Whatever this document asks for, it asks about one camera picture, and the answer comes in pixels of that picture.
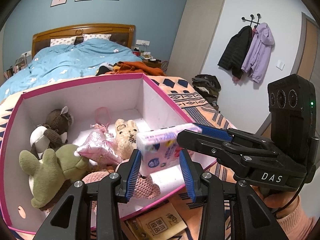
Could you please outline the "right hand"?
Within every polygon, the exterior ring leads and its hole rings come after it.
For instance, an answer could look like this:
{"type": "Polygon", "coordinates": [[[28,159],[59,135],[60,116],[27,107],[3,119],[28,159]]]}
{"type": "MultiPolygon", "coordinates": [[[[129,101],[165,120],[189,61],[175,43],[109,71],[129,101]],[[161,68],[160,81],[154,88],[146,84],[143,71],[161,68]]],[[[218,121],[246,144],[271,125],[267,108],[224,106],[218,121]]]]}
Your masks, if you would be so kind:
{"type": "Polygon", "coordinates": [[[259,187],[252,186],[253,190],[263,200],[267,207],[278,209],[284,207],[295,195],[295,192],[280,192],[264,197],[259,187]]]}

